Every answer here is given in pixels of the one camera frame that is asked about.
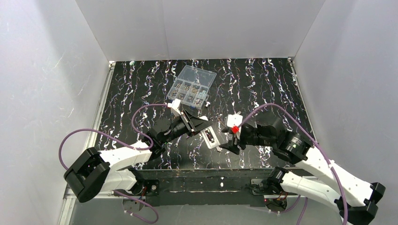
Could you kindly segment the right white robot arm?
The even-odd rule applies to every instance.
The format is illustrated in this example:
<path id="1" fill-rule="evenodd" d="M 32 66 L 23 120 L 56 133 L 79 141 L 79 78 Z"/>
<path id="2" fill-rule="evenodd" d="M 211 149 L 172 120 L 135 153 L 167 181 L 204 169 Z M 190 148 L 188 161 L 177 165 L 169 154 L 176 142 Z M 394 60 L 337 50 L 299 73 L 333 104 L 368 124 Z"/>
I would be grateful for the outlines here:
<path id="1" fill-rule="evenodd" d="M 270 176 L 252 184 L 253 192 L 294 193 L 331 207 L 350 225 L 370 224 L 378 211 L 377 203 L 385 192 L 381 183 L 369 183 L 326 160 L 321 151 L 303 135 L 288 131 L 278 117 L 265 114 L 256 121 L 244 122 L 240 114 L 228 115 L 225 133 L 232 139 L 222 148 L 238 154 L 246 146 L 269 146 L 279 159 L 303 169 L 317 181 L 276 167 Z"/>

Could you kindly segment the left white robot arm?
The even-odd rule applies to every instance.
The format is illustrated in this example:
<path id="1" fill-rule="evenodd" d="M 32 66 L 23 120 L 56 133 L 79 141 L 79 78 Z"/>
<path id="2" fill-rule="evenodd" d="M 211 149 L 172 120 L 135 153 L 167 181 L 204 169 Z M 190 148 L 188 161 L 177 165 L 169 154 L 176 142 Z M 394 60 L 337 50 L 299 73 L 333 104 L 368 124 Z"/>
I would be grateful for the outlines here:
<path id="1" fill-rule="evenodd" d="M 128 147 L 103 151 L 95 147 L 86 149 L 63 177 L 81 203 L 106 191 L 125 190 L 140 194 L 143 189 L 149 190 L 155 181 L 145 179 L 134 168 L 136 164 L 158 158 L 167 143 L 183 135 L 197 135 L 211 125 L 206 117 L 195 117 L 186 110 L 173 120 L 158 119 L 145 138 Z"/>

